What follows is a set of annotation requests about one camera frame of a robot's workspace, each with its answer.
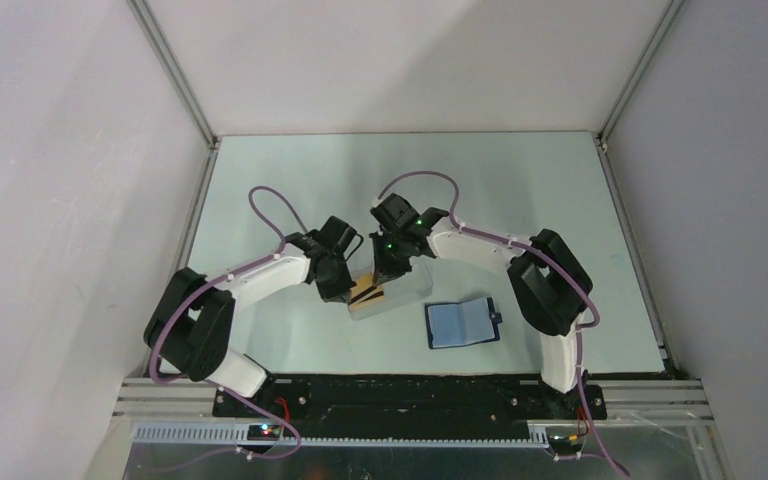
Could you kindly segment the gold card with black stripe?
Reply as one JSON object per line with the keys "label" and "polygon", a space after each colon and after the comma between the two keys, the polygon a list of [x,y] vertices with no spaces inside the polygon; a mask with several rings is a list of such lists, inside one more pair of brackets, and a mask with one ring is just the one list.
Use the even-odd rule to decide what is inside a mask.
{"label": "gold card with black stripe", "polygon": [[355,272],[353,281],[355,285],[350,289],[348,303],[350,312],[378,305],[386,299],[383,287],[375,281],[373,269]]}

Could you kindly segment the clear plastic tray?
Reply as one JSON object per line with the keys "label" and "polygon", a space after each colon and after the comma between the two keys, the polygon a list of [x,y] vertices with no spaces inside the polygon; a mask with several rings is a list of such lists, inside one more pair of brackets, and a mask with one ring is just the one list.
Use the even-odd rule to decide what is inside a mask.
{"label": "clear plastic tray", "polygon": [[[349,317],[355,321],[365,320],[428,299],[433,292],[433,279],[429,263],[424,259],[412,260],[411,267],[412,270],[404,276],[381,285],[386,295],[386,299],[382,303],[355,312],[348,310]],[[366,269],[373,269],[373,267],[352,271],[352,279],[355,272]]]}

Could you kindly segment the blue leather card holder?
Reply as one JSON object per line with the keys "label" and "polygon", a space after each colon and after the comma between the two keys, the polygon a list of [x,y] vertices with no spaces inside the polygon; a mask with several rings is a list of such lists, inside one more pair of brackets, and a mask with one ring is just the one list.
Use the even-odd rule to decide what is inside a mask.
{"label": "blue leather card holder", "polygon": [[431,350],[498,342],[501,312],[490,296],[424,306],[427,344]]}

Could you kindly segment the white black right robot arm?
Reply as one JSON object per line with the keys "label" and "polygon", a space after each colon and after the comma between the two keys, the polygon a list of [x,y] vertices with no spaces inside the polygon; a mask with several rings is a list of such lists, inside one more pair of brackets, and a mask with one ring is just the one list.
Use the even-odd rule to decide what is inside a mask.
{"label": "white black right robot arm", "polygon": [[577,333],[583,312],[593,305],[593,283],[559,234],[543,229],[520,241],[470,227],[440,208],[418,212],[397,194],[374,201],[370,212],[379,224],[370,236],[376,284],[404,276],[418,257],[459,261],[506,277],[523,318],[540,334],[543,408],[566,418],[580,407]]}

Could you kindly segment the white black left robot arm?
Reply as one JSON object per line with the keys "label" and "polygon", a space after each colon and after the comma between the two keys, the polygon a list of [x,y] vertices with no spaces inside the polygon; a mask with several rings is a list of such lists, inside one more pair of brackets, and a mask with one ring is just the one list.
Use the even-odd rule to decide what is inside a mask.
{"label": "white black left robot arm", "polygon": [[189,267],[176,271],[143,334],[151,361],[165,360],[176,371],[154,371],[153,379],[209,382],[236,392],[238,404],[252,416],[271,412],[272,374],[229,346],[234,313],[301,284],[314,285],[325,303],[348,303],[355,282],[347,261],[359,247],[353,241],[358,235],[331,216],[319,229],[286,236],[278,252],[213,279]]}

